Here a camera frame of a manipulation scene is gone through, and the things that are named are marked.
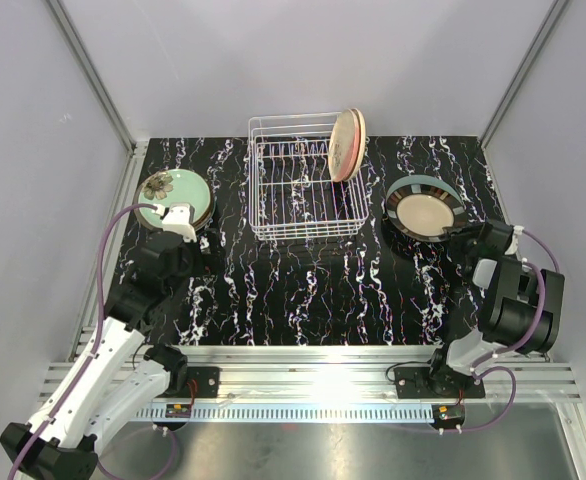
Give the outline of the pink cream branch plate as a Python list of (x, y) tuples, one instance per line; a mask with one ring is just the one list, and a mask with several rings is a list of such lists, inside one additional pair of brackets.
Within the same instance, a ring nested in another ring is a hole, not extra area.
[(333, 182), (342, 182), (349, 177), (356, 162), (359, 133), (357, 114), (352, 109), (341, 112), (329, 141), (328, 167)]

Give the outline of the orange cream leaf plate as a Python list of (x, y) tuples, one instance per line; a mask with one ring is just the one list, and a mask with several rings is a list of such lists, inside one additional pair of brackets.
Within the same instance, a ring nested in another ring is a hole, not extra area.
[(350, 181), (353, 179), (359, 169), (361, 168), (361, 164), (365, 155), (365, 147), (366, 147), (366, 122), (362, 112), (357, 108), (351, 108), (350, 111), (354, 114), (357, 120), (357, 142), (356, 146), (357, 149), (354, 154), (354, 160), (352, 161), (352, 165), (349, 171), (349, 175), (346, 177), (346, 181)]

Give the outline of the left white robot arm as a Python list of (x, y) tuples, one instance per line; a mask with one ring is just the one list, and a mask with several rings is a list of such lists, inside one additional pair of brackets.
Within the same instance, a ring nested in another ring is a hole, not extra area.
[(27, 422), (2, 432), (12, 475), (88, 479), (107, 444), (153, 399), (216, 396), (219, 368), (191, 367), (180, 349), (162, 343), (150, 345), (133, 372), (109, 387), (190, 281), (219, 272), (224, 259), (211, 229), (194, 241), (156, 232), (136, 254), (125, 279), (111, 289), (105, 319), (54, 393)]

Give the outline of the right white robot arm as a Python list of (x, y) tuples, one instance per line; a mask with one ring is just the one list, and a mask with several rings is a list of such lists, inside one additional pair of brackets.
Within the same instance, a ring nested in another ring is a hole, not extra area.
[[(556, 256), (523, 226), (488, 220), (446, 227), (444, 233), (465, 278), (484, 290), (485, 298), (477, 326), (437, 348), (430, 359), (425, 383), (438, 397), (465, 393), (504, 354), (548, 352), (559, 334), (565, 287)], [(523, 236), (546, 252), (551, 270), (516, 258)]]

